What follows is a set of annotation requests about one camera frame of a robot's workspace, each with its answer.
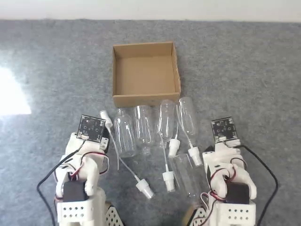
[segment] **white wall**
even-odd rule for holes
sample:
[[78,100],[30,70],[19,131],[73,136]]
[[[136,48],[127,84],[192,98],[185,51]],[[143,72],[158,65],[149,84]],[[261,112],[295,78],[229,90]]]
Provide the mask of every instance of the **white wall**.
[[301,0],[0,0],[0,19],[301,22]]

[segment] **white plastic bracket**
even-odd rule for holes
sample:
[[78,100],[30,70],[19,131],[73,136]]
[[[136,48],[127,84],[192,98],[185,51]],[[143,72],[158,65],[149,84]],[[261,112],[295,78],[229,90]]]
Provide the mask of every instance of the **white plastic bracket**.
[[93,199],[81,202],[58,202],[57,221],[59,223],[93,220]]

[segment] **gray carpet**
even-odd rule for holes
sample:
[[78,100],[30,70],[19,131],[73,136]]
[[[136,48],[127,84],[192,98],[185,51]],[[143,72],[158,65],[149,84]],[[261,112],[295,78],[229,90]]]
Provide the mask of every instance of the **gray carpet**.
[[[82,113],[115,116],[112,45],[165,40],[176,44],[182,95],[196,104],[200,149],[213,143],[210,120],[233,116],[241,141],[280,181],[262,225],[301,222],[300,24],[45,20],[0,21],[0,67],[12,71],[32,111],[0,117],[0,225],[51,224],[35,186],[64,154]],[[161,151],[127,160],[155,191],[148,202],[122,166],[116,171],[112,148],[109,156],[99,185],[128,226],[180,225],[188,204],[179,191],[166,193]],[[274,182],[253,156],[243,156],[259,215]],[[52,178],[43,186],[50,202],[54,187]]]

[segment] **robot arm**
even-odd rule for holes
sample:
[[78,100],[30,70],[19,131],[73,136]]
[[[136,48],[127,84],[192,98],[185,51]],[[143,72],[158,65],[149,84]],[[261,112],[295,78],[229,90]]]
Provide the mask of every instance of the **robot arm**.
[[[78,149],[82,142],[72,133],[65,154]],[[78,153],[56,169],[55,197],[60,226],[104,225],[106,197],[97,183],[107,145],[107,139],[102,139],[101,143],[86,140]]]
[[214,151],[204,152],[208,185],[207,226],[255,225],[257,189],[246,171],[240,150],[232,148],[239,139],[215,144]]
[[[239,145],[240,141],[237,139],[230,143]],[[226,198],[227,183],[242,183],[248,185],[249,199],[256,198],[256,186],[245,170],[246,163],[239,149],[231,148],[226,142],[217,143],[214,152],[203,153],[203,159],[207,181],[212,192],[221,198]]]

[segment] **perforated plastic part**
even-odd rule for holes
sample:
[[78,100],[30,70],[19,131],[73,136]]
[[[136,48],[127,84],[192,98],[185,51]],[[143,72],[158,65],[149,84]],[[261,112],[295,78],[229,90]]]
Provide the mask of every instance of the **perforated plastic part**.
[[192,220],[189,224],[189,226],[198,226],[204,222],[206,219],[206,210],[202,208],[198,208],[194,216],[192,217]]
[[118,215],[115,207],[111,206],[105,215],[106,226],[123,226],[123,223]]
[[58,202],[57,220],[59,223],[82,222],[93,219],[93,200],[82,202]]
[[248,205],[217,203],[215,208],[221,225],[255,225],[256,205],[253,202]]

